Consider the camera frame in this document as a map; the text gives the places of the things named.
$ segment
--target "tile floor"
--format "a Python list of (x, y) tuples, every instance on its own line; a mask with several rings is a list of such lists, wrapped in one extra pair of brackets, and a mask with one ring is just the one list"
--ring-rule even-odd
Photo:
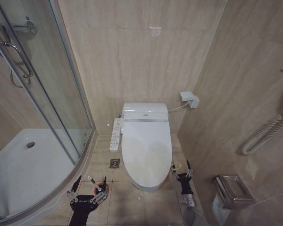
[[(178, 173), (187, 172), (186, 159), (182, 153), (177, 135), (172, 135), (173, 162), (182, 167)], [(108, 198), (89, 214), (87, 225), (183, 225), (182, 213), (186, 206), (181, 204), (181, 185), (170, 173), (163, 186), (154, 192), (138, 190), (130, 182), (122, 162), (121, 152), (109, 151), (110, 136), (98, 136), (89, 167), (82, 176), (78, 194), (90, 194), (93, 187), (87, 182), (92, 176), (97, 182), (107, 177)], [(119, 169), (109, 169), (110, 159), (120, 158)], [(191, 188), (202, 212), (198, 196), (191, 182)], [(70, 222), (72, 210), (65, 195), (59, 206), (36, 226), (66, 226)]]

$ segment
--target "metal frame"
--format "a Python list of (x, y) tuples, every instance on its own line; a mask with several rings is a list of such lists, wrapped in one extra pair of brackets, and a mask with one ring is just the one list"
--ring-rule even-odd
[[(84, 91), (82, 91), (81, 88), (80, 88), (80, 87), (83, 87), (83, 84), (82, 84), (82, 81), (80, 80), (80, 76), (78, 76), (79, 73), (78, 73), (78, 69), (77, 69), (77, 67), (76, 67), (76, 64), (73, 63), (73, 62), (75, 62), (75, 58), (74, 58), (74, 57), (71, 57), (71, 56), (73, 56), (73, 53), (72, 53), (72, 50), (71, 50), (71, 47), (70, 47), (70, 42), (69, 42), (69, 39), (68, 39), (68, 36), (67, 36), (67, 32), (66, 32), (64, 23), (63, 23), (62, 20), (60, 20), (60, 18), (62, 18), (62, 15), (61, 15), (61, 14), (59, 14), (59, 15), (57, 14), (58, 12), (60, 12), (58, 5), (57, 5), (57, 7), (55, 7), (55, 9), (56, 9), (56, 10), (55, 10), (56, 13), (55, 13), (55, 11), (53, 10), (53, 14), (54, 14), (54, 17), (55, 17), (55, 19), (56, 19), (56, 23), (57, 23), (57, 26), (58, 26), (58, 29), (59, 29), (59, 33), (60, 33), (60, 35), (61, 35), (61, 39), (62, 39), (64, 48), (65, 48), (65, 51), (66, 51), (66, 55), (67, 55), (67, 58), (68, 58), (68, 61), (69, 61), (69, 64), (70, 64), (72, 73), (73, 73), (74, 78), (75, 78), (76, 86), (77, 86), (77, 88), (78, 88), (80, 97), (81, 97), (82, 102), (83, 102), (83, 106), (84, 106), (85, 112), (86, 112), (86, 114), (87, 114), (87, 118), (88, 118), (88, 120), (89, 120), (91, 129), (92, 129), (92, 127), (94, 126), (94, 123), (92, 123), (92, 117), (91, 117), (91, 114), (89, 114), (89, 106), (88, 106), (88, 104), (86, 105), (86, 103), (87, 103), (87, 98), (86, 98), (86, 96), (84, 95)], [(13, 38), (14, 38), (15, 41), (17, 42), (17, 45), (18, 45), (21, 49), (23, 49), (23, 47), (22, 47), (22, 45), (21, 45), (21, 42), (18, 40), (15, 31), (14, 31), (13, 29), (11, 29), (11, 28), (13, 27), (13, 24), (12, 24), (12, 23), (10, 22), (10, 20), (8, 19), (8, 17), (7, 17), (7, 15), (5, 14), (5, 12), (4, 12), (3, 7), (1, 6), (1, 4), (0, 4), (0, 10), (1, 10), (1, 13), (3, 14), (3, 16), (5, 17), (7, 23), (9, 24), (9, 30), (10, 30), (10, 32), (13, 34)], [(28, 57), (27, 57), (25, 51), (23, 51), (23, 54), (25, 55), (26, 60), (29, 62), (29, 65), (31, 66), (31, 68), (32, 68), (32, 70), (33, 70), (33, 72), (34, 72), (36, 78), (38, 79), (39, 84), (41, 85), (41, 87), (42, 87), (44, 93), (46, 94), (47, 99), (49, 100), (49, 102), (50, 102), (50, 104), (51, 104), (51, 106), (52, 106), (52, 108), (53, 108), (55, 114), (57, 115), (58, 119), (60, 120), (60, 123), (61, 123), (61, 125), (62, 125), (63, 131), (67, 134), (67, 137), (68, 137), (70, 143), (73, 145), (73, 147), (74, 147), (74, 149), (75, 149), (75, 151), (76, 151), (76, 153), (77, 153), (78, 158), (80, 158), (81, 154), (80, 154), (79, 150), (76, 148), (75, 143), (74, 143), (72, 137), (70, 136), (70, 134), (69, 134), (67, 128), (65, 127), (65, 125), (64, 125), (64, 123), (63, 123), (63, 120), (60, 118), (59, 113), (57, 112), (57, 110), (56, 110), (54, 104), (52, 103), (52, 101), (51, 101), (49, 95), (47, 94), (46, 89), (44, 88), (44, 86), (43, 86), (41, 80), (39, 79), (36, 70), (34, 69), (32, 63), (29, 61), (29, 59), (28, 59)]]
[(81, 77), (79, 76), (80, 73), (79, 73), (79, 70), (77, 68), (75, 56), (74, 56), (72, 48), (71, 48), (71, 44), (70, 44), (70, 41), (69, 41), (67, 30), (66, 30), (66, 27), (65, 27), (65, 24), (64, 24), (64, 21), (63, 21), (63, 17), (62, 17), (61, 11), (60, 11), (60, 7), (58, 5), (58, 1), (57, 0), (49, 0), (49, 1), (50, 1), (52, 12), (54, 14), (54, 17), (55, 17), (57, 25), (58, 25), (58, 29), (60, 31), (60, 35), (61, 35), (64, 47), (65, 47), (65, 50), (66, 50), (66, 54), (67, 54), (68, 61), (70, 63), (71, 70), (72, 70), (72, 72), (75, 76), (75, 81), (77, 83), (77, 87), (79, 89), (79, 93), (80, 93), (80, 96), (82, 98), (87, 117), (89, 119), (91, 127), (93, 128), (95, 125), (94, 125), (93, 119), (91, 117), (92, 114), (90, 112), (90, 107), (88, 105), (88, 100), (87, 100), (87, 97), (86, 97), (86, 93), (85, 93), (85, 90), (84, 90), (84, 86), (83, 86)]
[(66, 147), (64, 146), (64, 144), (62, 143), (62, 141), (60, 140), (59, 136), (57, 135), (57, 133), (55, 132), (55, 130), (53, 129), (53, 127), (51, 126), (50, 122), (47, 120), (46, 116), (44, 115), (43, 111), (41, 110), (41, 108), (39, 107), (38, 103), (35, 101), (33, 95), (31, 94), (30, 90), (28, 89), (28, 87), (26, 86), (26, 84), (22, 81), (21, 79), (21, 75), (18, 73), (17, 69), (16, 69), (16, 64), (15, 62), (13, 62), (13, 59), (11, 58), (10, 54), (7, 52), (7, 50), (5, 49), (5, 47), (0, 45), (0, 53), (3, 56), (3, 58), (5, 59), (5, 61), (7, 62), (8, 66), (10, 67), (10, 69), (13, 71), (13, 73), (17, 76), (20, 84), (22, 85), (23, 89), (25, 90), (25, 92), (28, 94), (28, 96), (30, 97), (30, 99), (32, 100), (33, 104), (36, 106), (36, 108), (38, 109), (38, 111), (40, 112), (40, 114), (42, 115), (42, 117), (44, 118), (44, 120), (46, 121), (46, 123), (48, 124), (49, 128), (53, 131), (53, 134), (55, 135), (55, 137), (57, 138), (57, 140), (60, 142), (60, 144), (62, 145), (66, 155), (69, 157), (70, 161), (73, 163), (73, 165), (75, 165), (75, 161), (74, 159), (71, 157), (70, 153), (68, 152), (68, 150), (66, 149)]
[[(75, 81), (76, 81), (76, 84), (77, 84), (80, 96), (82, 98), (82, 102), (83, 102), (83, 105), (84, 105), (84, 108), (85, 108), (88, 120), (89, 120), (90, 125), (91, 125), (91, 131), (90, 131), (90, 133), (88, 135), (87, 142), (86, 142), (86, 145), (85, 145), (85, 147), (83, 149), (83, 152), (80, 155), (78, 153), (78, 151), (76, 149), (76, 146), (74, 145), (71, 137), (69, 136), (69, 134), (68, 134), (68, 132), (67, 132), (67, 130), (66, 130), (66, 128), (65, 128), (65, 126), (64, 126), (64, 124), (62, 122), (62, 120), (60, 119), (56, 109), (54, 108), (54, 105), (52, 104), (48, 94), (46, 93), (46, 90), (44, 89), (40, 79), (38, 78), (38, 76), (37, 76), (37, 74), (36, 74), (36, 72), (35, 72), (31, 62), (28, 60), (28, 57), (27, 57), (26, 53), (23, 51), (25, 60), (27, 60), (27, 62), (29, 62), (29, 66), (31, 66), (34, 74), (36, 75), (36, 78), (37, 78), (39, 84), (41, 85), (41, 87), (42, 87), (42, 89), (44, 91), (44, 94), (47, 97), (47, 100), (48, 100), (49, 104), (51, 105), (51, 107), (53, 108), (55, 113), (57, 114), (57, 117), (60, 120), (60, 123), (62, 124), (64, 131), (67, 133), (71, 143), (74, 146), (74, 149), (77, 151), (77, 154), (79, 156), (79, 160), (76, 163), (73, 160), (73, 158), (71, 157), (71, 155), (69, 154), (69, 152), (67, 151), (66, 147), (63, 145), (63, 142), (60, 140), (59, 136), (57, 135), (57, 133), (55, 132), (53, 127), (51, 126), (51, 123), (47, 120), (47, 118), (46, 118), (45, 114), (43, 113), (42, 109), (39, 107), (38, 103), (35, 101), (32, 93), (29, 90), (29, 88), (22, 81), (21, 75), (17, 72), (17, 68), (16, 68), (16, 65), (15, 65), (15, 62), (13, 62), (12, 58), (10, 57), (10, 55), (7, 52), (7, 50), (5, 49), (5, 47), (0, 45), (0, 53), (2, 54), (3, 58), (8, 63), (9, 67), (14, 72), (14, 74), (17, 76), (20, 84), (23, 86), (23, 89), (28, 94), (28, 96), (30, 97), (30, 99), (32, 100), (33, 104), (36, 106), (37, 110), (40, 112), (42, 117), (45, 119), (46, 123), (48, 124), (49, 128), (53, 132), (53, 134), (56, 137), (56, 139), (60, 142), (61, 146), (65, 150), (66, 155), (69, 157), (71, 162), (75, 165), (74, 169), (71, 171), (71, 173), (68, 175), (68, 177), (55, 190), (53, 190), (49, 195), (47, 195), (41, 201), (39, 201), (35, 205), (29, 207), (28, 209), (26, 209), (26, 210), (24, 210), (24, 211), (22, 211), (22, 212), (20, 212), (18, 214), (15, 214), (15, 215), (13, 215), (11, 217), (8, 217), (8, 218), (0, 220), (0, 226), (9, 225), (9, 224), (16, 225), (16, 223), (19, 222), (20, 220), (22, 220), (23, 222), (27, 222), (27, 221), (29, 221), (29, 219), (32, 218), (32, 215), (36, 216), (38, 214), (38, 212), (41, 212), (42, 208), (43, 208), (42, 211), (48, 210), (48, 207), (46, 207), (46, 206), (49, 203), (52, 203), (53, 199), (57, 199), (57, 197), (64, 192), (64, 190), (67, 188), (67, 186), (70, 186), (73, 183), (73, 181), (76, 179), (78, 174), (81, 173), (82, 167), (86, 168), (86, 163), (87, 163), (87, 161), (91, 157), (90, 152), (93, 150), (93, 148), (95, 146), (97, 132), (95, 130), (93, 119), (91, 117), (91, 112), (90, 112), (90, 108), (89, 108), (89, 105), (88, 105), (88, 101), (87, 101), (87, 98), (86, 98), (86, 95), (85, 95), (85, 92), (84, 92), (84, 89), (83, 89), (82, 81), (81, 81), (81, 79), (79, 77), (79, 72), (78, 72), (78, 69), (77, 69), (76, 62), (75, 62), (74, 54), (73, 54), (71, 46), (70, 46), (70, 42), (69, 42), (69, 39), (68, 39), (66, 28), (65, 28), (65, 25), (63, 23), (62, 16), (61, 16), (61, 13), (60, 13), (60, 10), (59, 10), (58, 2), (56, 0), (50, 0), (50, 4), (51, 4), (51, 7), (52, 7), (52, 10), (53, 10), (55, 19), (56, 19), (56, 23), (58, 25), (59, 32), (60, 32), (60, 35), (61, 35), (64, 47), (65, 47), (65, 50), (66, 50), (66, 53), (67, 53), (67, 58), (69, 60), (69, 63), (70, 63), (72, 72), (74, 74)], [(5, 15), (1, 5), (0, 5), (0, 10), (1, 10), (1, 13), (3, 14), (5, 20), (8, 22), (9, 26), (12, 26), (12, 23), (6, 17), (6, 15)], [(22, 46), (19, 43), (16, 35), (14, 34), (14, 31), (10, 27), (8, 29), (12, 31), (12, 33), (14, 35), (14, 38), (16, 39), (16, 44), (20, 47), (20, 49), (22, 49)]]

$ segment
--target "toilet tank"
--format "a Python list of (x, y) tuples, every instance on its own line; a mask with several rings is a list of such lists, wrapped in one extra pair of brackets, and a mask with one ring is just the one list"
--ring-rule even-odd
[(164, 103), (124, 103), (124, 121), (169, 121)]

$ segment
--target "toilet paper holder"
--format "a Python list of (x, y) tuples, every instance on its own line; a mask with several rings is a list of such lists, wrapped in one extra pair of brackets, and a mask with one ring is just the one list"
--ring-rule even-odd
[(224, 208), (244, 209), (255, 203), (254, 198), (238, 175), (218, 175), (214, 178)]

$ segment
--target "power outlet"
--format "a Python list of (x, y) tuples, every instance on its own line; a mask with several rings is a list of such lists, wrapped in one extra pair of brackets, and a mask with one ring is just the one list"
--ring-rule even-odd
[(190, 91), (180, 92), (182, 101), (188, 101), (190, 108), (196, 108), (199, 104), (199, 98)]

